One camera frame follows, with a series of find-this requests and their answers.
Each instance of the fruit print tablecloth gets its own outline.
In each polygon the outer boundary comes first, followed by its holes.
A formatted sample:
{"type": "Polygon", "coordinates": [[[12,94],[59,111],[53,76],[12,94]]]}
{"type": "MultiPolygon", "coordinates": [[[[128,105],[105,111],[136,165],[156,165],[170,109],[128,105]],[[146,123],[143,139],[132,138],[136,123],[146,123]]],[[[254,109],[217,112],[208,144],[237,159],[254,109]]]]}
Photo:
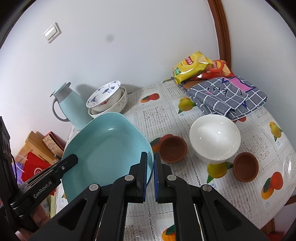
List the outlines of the fruit print tablecloth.
{"type": "MultiPolygon", "coordinates": [[[[207,165],[196,157],[189,129],[203,113],[173,81],[129,94],[123,114],[151,142],[154,151],[164,135],[182,137],[188,145],[186,157],[165,163],[173,174],[192,185],[209,183],[258,228],[275,216],[295,189],[296,153],[265,107],[236,122],[242,138],[240,148],[219,166],[207,165]],[[249,183],[238,181],[232,171],[234,158],[244,151],[259,162],[259,173],[249,183]]],[[[77,132],[72,130],[68,142],[77,132]]],[[[147,187],[146,202],[128,207],[124,240],[162,240],[162,232],[174,223],[172,205],[155,202],[153,180],[147,187]]]]}

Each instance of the gray handle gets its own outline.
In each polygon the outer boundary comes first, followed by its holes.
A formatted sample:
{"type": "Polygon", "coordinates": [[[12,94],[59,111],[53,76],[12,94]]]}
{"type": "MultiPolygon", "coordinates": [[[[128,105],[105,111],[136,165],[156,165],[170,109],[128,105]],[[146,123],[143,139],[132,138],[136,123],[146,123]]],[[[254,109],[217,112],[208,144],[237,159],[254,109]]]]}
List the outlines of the gray handle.
{"type": "Polygon", "coordinates": [[[60,120],[60,121],[63,121],[63,122],[69,122],[70,120],[68,119],[68,118],[66,118],[66,119],[62,119],[61,117],[59,117],[58,115],[57,115],[57,113],[55,112],[55,110],[54,110],[54,103],[57,101],[57,98],[55,98],[54,99],[54,101],[53,101],[53,103],[52,103],[52,112],[54,113],[54,116],[58,119],[58,120],[60,120]]]}

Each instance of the light blue pitcher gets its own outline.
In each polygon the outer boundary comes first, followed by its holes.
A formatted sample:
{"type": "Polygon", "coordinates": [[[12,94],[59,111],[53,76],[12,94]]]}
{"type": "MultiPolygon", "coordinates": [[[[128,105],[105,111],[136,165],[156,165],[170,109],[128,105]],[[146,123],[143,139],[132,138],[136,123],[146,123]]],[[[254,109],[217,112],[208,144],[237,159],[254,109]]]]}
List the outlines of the light blue pitcher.
{"type": "Polygon", "coordinates": [[[88,114],[88,108],[80,95],[69,87],[70,84],[70,82],[64,83],[50,95],[55,96],[52,103],[52,112],[58,120],[64,122],[70,121],[78,130],[82,130],[93,118],[88,114]],[[55,112],[54,103],[56,101],[67,117],[66,119],[60,118],[55,112]]]}

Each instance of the human hand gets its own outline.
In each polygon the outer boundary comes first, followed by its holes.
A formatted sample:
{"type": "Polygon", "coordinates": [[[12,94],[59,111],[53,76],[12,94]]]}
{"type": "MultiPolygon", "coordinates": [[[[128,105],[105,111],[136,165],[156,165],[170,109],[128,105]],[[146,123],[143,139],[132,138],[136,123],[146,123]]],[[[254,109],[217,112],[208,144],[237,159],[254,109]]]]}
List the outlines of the human hand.
{"type": "MultiPolygon", "coordinates": [[[[31,216],[39,228],[50,220],[50,217],[46,215],[46,212],[42,205],[39,205],[31,214],[31,216]]],[[[15,234],[21,241],[28,241],[33,233],[26,229],[20,228],[19,231],[17,231],[15,234]]]]}

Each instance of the silver screw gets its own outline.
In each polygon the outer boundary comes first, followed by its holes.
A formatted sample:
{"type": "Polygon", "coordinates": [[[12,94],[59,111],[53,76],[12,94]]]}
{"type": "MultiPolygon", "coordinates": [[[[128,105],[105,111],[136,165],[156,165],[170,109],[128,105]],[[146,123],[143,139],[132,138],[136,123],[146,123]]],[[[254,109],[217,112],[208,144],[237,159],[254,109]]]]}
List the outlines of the silver screw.
{"type": "Polygon", "coordinates": [[[98,188],[99,188],[99,186],[98,186],[97,184],[91,184],[91,185],[89,186],[89,189],[90,189],[91,191],[98,190],[98,188]]]}
{"type": "Polygon", "coordinates": [[[132,181],[133,180],[133,175],[126,175],[124,177],[124,179],[127,180],[127,181],[132,181]]]}
{"type": "Polygon", "coordinates": [[[175,175],[168,175],[168,180],[169,181],[175,181],[177,179],[177,177],[175,175]]]}
{"type": "Polygon", "coordinates": [[[206,185],[203,185],[203,186],[202,186],[202,189],[203,189],[204,191],[206,191],[206,192],[209,192],[209,191],[212,190],[212,187],[211,187],[210,185],[206,184],[206,185]]]}

